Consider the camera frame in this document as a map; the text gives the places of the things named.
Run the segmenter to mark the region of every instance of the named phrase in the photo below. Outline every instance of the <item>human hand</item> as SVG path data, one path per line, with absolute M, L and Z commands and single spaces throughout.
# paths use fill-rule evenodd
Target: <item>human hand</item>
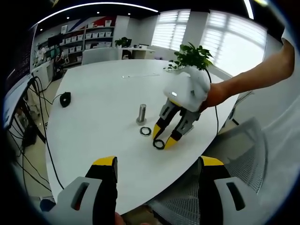
M 203 112 L 208 107 L 221 104 L 226 99 L 228 99 L 228 94 L 224 85 L 222 83 L 211 83 L 207 99 L 201 104 L 199 111 Z

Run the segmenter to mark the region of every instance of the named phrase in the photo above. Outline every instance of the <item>ceiling light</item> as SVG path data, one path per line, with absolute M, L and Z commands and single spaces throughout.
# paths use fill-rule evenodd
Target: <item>ceiling light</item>
M 244 3 L 245 3 L 245 5 L 246 5 L 246 9 L 247 9 L 247 11 L 248 11 L 248 16 L 249 16 L 249 18 L 250 18 L 250 19 L 254 19 L 250 1 L 249 1 L 249 0 L 244 0 Z
M 57 11 L 55 13 L 52 13 L 51 15 L 49 16 L 46 16 L 44 19 L 40 20 L 39 22 L 37 23 L 41 23 L 42 21 L 54 16 L 54 15 L 57 15 L 58 13 L 61 13 L 61 12 L 64 12 L 64 11 L 67 11 L 67 10 L 70 10 L 70 9 L 73 9 L 73 8 L 77 8 L 77 7 L 82 7 L 82 6 L 92 6 L 92 5 L 123 5 L 123 6 L 132 6 L 132 7 L 137 7 L 137 8 L 143 8 L 143 9 L 146 9 L 146 10 L 150 10 L 152 12 L 155 12 L 157 13 L 158 11 L 155 10 L 155 9 L 152 9 L 152 8 L 148 8 L 148 7 L 144 7 L 144 6 L 138 6 L 138 5 L 134 5 L 134 4 L 128 4 L 128 3 L 121 3 L 121 2 L 93 2 L 93 3 L 86 3 L 86 4 L 81 4 L 81 5 L 78 5 L 78 6 L 72 6 L 72 7 L 69 7 L 69 8 L 65 8 L 65 9 L 62 9 L 60 11 Z
M 267 6 L 268 5 L 268 2 L 266 0 L 254 0 L 254 1 L 256 1 L 261 6 Z

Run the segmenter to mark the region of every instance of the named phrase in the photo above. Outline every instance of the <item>potted plant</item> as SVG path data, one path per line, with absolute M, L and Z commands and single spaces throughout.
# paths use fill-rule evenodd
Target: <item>potted plant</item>
M 210 51 L 204 49 L 201 45 L 195 48 L 195 46 L 189 42 L 189 45 L 180 45 L 180 50 L 181 52 L 174 52 L 177 56 L 177 60 L 169 61 L 172 64 L 168 65 L 168 71 L 180 70 L 186 66 L 195 66 L 199 70 L 206 70 L 209 65 L 212 65 L 212 62 L 209 61 L 209 57 L 212 57 Z
M 123 48 L 126 46 L 127 41 L 128 41 L 127 37 L 122 37 L 121 39 L 115 40 L 114 42 L 118 48 Z

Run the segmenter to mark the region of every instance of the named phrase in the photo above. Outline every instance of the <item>computer mouse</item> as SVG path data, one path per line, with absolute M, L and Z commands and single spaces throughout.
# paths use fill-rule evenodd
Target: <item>computer mouse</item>
M 71 92 L 65 92 L 60 96 L 60 104 L 63 108 L 67 107 L 71 102 Z

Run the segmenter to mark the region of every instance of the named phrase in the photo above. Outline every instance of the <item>green leaves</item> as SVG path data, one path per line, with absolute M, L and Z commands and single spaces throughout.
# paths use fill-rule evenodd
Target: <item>green leaves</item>
M 168 69 L 178 70 L 185 66 L 196 66 L 199 70 L 206 69 L 212 65 L 212 62 L 208 60 L 212 57 L 211 53 L 207 49 L 203 49 L 200 45 L 195 47 L 189 42 L 188 45 L 180 45 L 180 52 L 174 52 L 177 56 L 177 61 L 170 60 L 173 64 L 169 64 Z

